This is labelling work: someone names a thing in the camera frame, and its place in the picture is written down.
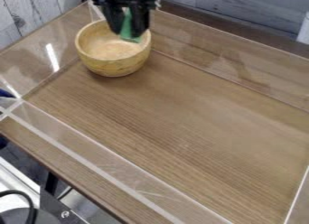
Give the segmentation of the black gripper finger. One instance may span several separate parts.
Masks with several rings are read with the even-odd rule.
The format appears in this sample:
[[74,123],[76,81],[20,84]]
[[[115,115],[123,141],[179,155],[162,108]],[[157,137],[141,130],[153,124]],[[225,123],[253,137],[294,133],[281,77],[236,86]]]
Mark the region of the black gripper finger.
[[125,21],[125,13],[122,7],[115,4],[104,3],[102,9],[111,31],[115,34],[119,34]]
[[150,9],[143,5],[133,5],[131,12],[131,36],[138,38],[142,36],[150,26]]

